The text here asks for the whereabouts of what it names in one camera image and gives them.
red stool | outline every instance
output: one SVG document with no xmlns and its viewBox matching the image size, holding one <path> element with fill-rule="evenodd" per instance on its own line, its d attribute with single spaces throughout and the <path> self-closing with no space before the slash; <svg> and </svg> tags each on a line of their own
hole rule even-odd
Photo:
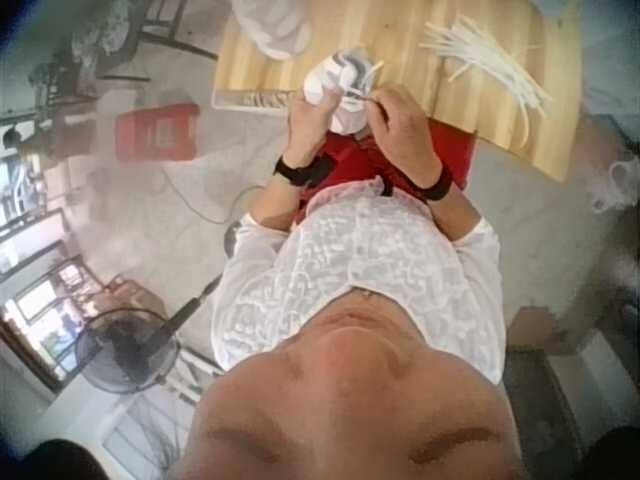
<svg viewBox="0 0 640 480">
<path fill-rule="evenodd" d="M 451 172 L 454 183 L 464 190 L 467 188 L 471 158 L 476 146 L 475 135 L 433 119 L 429 119 L 429 130 L 433 149 Z"/>
<path fill-rule="evenodd" d="M 136 110 L 116 119 L 116 157 L 120 162 L 184 162 L 197 156 L 196 119 L 200 107 L 181 103 Z"/>
</svg>

white lace top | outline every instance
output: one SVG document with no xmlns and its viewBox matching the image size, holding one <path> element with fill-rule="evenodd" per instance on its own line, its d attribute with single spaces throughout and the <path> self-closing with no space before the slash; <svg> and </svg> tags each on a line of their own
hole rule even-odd
<svg viewBox="0 0 640 480">
<path fill-rule="evenodd" d="M 502 378 L 500 244 L 486 220 L 451 243 L 429 209 L 380 179 L 316 195 L 291 234 L 249 216 L 214 296 L 213 350 L 224 369 L 275 348 L 353 288 L 403 307 L 435 349 Z"/>
</svg>

black wrist strap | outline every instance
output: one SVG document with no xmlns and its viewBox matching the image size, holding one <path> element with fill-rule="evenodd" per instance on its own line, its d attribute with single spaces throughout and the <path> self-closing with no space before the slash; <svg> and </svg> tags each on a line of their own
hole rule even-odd
<svg viewBox="0 0 640 480">
<path fill-rule="evenodd" d="M 294 187 L 315 188 L 329 176 L 333 167 L 334 162 L 328 157 L 316 157 L 306 168 L 291 168 L 280 157 L 273 173 L 282 175 Z"/>
<path fill-rule="evenodd" d="M 413 186 L 415 187 L 422 200 L 424 200 L 425 202 L 437 202 L 447 196 L 447 194 L 451 190 L 452 184 L 453 175 L 451 175 L 449 169 L 445 165 L 443 165 L 440 178 L 433 187 L 420 188 L 415 184 Z"/>
</svg>

black fan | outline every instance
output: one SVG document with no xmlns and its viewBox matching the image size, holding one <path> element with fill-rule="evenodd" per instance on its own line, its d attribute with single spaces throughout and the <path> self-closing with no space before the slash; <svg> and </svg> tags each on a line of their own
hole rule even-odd
<svg viewBox="0 0 640 480">
<path fill-rule="evenodd" d="M 109 393 L 136 393 L 161 382 L 180 351 L 174 334 L 218 283 L 220 277 L 166 321 L 151 311 L 132 308 L 90 320 L 75 344 L 78 368 L 93 386 Z"/>
</svg>

cable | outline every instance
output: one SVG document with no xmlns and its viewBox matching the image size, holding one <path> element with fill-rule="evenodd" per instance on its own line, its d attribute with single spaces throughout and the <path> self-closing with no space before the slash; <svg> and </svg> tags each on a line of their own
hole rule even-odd
<svg viewBox="0 0 640 480">
<path fill-rule="evenodd" d="M 212 220 L 208 218 L 207 216 L 199 212 L 196 208 L 194 208 L 193 205 L 189 203 L 189 200 L 187 200 L 187 198 L 182 194 L 182 192 L 178 190 L 178 187 L 176 187 L 176 185 L 173 183 L 171 176 L 169 175 L 169 173 L 166 171 L 164 167 L 162 168 L 162 172 L 164 173 L 167 183 L 169 184 L 173 192 L 180 198 L 180 200 L 182 200 L 182 203 L 184 203 L 184 206 L 187 207 L 187 209 L 189 209 L 191 213 L 200 217 L 201 220 L 204 220 L 205 222 L 211 223 L 213 225 L 225 225 L 229 220 L 231 220 L 231 217 L 233 215 L 233 209 L 235 208 L 236 204 L 245 193 L 251 192 L 253 190 L 264 190 L 264 187 L 261 187 L 259 185 L 253 185 L 252 187 L 245 188 L 238 194 L 235 200 L 231 203 L 231 207 L 229 208 L 229 214 L 227 215 L 227 217 L 222 221 L 217 221 L 217 220 Z"/>
</svg>

